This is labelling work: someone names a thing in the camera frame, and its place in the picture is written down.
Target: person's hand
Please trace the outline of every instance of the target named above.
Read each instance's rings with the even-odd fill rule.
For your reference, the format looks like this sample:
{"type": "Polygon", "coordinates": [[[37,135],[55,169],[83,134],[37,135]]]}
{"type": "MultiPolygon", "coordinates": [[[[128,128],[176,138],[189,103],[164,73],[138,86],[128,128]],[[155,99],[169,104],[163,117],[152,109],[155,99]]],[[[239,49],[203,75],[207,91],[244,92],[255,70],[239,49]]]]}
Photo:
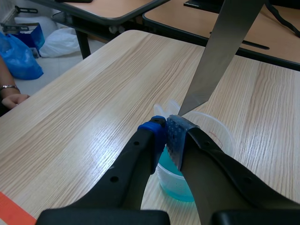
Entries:
{"type": "Polygon", "coordinates": [[[2,104],[8,109],[12,109],[28,98],[29,98],[29,95],[13,94],[13,95],[9,95],[6,98],[4,98],[2,100],[2,104]]]}

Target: blue gripper pad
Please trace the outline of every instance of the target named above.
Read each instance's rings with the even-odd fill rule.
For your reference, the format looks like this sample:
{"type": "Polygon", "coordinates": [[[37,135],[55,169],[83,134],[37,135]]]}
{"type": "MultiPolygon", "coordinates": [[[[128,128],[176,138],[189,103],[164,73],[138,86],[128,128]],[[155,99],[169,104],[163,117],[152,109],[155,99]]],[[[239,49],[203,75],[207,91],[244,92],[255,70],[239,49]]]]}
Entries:
{"type": "Polygon", "coordinates": [[[189,129],[198,127],[181,116],[170,115],[167,119],[167,149],[178,171],[181,169],[186,133],[189,129]]]}

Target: orange tape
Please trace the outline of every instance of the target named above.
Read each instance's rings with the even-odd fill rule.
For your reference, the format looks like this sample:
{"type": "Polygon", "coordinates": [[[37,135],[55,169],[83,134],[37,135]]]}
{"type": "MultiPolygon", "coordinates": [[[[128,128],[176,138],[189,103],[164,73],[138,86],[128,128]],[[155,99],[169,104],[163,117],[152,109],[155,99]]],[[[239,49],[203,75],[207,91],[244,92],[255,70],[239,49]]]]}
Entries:
{"type": "Polygon", "coordinates": [[[36,219],[0,192],[0,219],[7,225],[34,225],[36,219]]]}

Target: blue plastic bag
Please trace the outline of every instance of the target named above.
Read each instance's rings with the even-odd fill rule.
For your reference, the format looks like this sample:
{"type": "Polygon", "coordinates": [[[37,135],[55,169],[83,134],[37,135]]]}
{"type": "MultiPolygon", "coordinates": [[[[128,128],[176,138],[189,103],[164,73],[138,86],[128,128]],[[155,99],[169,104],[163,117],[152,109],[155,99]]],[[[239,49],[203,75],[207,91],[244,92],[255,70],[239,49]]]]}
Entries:
{"type": "Polygon", "coordinates": [[[12,35],[0,32],[0,55],[14,78],[34,80],[43,75],[30,48],[12,35]]]}

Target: silver bracelet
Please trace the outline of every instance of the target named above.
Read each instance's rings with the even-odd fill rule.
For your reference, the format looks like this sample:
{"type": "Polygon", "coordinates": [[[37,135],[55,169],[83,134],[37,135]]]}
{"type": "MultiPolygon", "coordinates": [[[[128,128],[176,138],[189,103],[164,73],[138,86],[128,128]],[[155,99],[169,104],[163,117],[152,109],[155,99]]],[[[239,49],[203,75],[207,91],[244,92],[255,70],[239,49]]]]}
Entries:
{"type": "Polygon", "coordinates": [[[5,89],[5,88],[14,88],[14,89],[17,89],[18,91],[20,91],[18,89],[18,87],[14,86],[14,85],[3,85],[3,86],[0,86],[0,91],[3,90],[3,89],[5,89]]]}

